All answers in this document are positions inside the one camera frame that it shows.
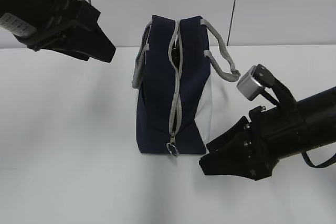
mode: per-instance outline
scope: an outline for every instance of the zipper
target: zipper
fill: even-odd
[[[176,148],[176,135],[180,130],[182,123],[182,105],[180,98],[180,78],[182,74],[183,64],[183,48],[181,41],[180,22],[175,23],[175,30],[170,42],[168,51],[169,60],[175,69],[175,91],[172,101],[172,108],[169,118],[169,134],[170,142],[167,143],[167,149],[175,157],[179,156],[179,151]]]

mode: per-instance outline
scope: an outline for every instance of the white label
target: white label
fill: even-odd
[[[27,38],[37,31],[34,26],[24,22],[22,19],[11,13],[5,13],[0,18],[0,27],[5,28],[12,34],[22,38]]]

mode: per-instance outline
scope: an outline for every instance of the black robotic end effector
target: black robotic end effector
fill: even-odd
[[[271,88],[277,100],[265,89]],[[210,153],[199,164],[205,175],[236,175],[260,180],[272,175],[277,163],[302,153],[306,163],[325,168],[336,155],[314,165],[307,151],[336,142],[336,87],[297,102],[291,92],[264,66],[253,66],[238,83],[247,99],[262,94],[276,105],[259,106],[229,131],[207,145]]]
[[[97,24],[100,12],[78,0],[0,0],[0,27],[28,48],[111,62],[115,46]]]

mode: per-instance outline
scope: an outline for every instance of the navy blue bag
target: navy blue bag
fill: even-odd
[[[231,73],[222,72],[213,58],[207,29],[217,38]],[[239,79],[222,38],[201,16],[180,21],[153,16],[132,82],[139,89],[136,139],[141,153],[206,153],[212,112],[210,64],[223,79]]]

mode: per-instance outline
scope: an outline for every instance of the metal ring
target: metal ring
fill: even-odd
[[[174,157],[178,157],[180,155],[178,149],[172,143],[167,143],[167,149],[168,149],[169,153]]]

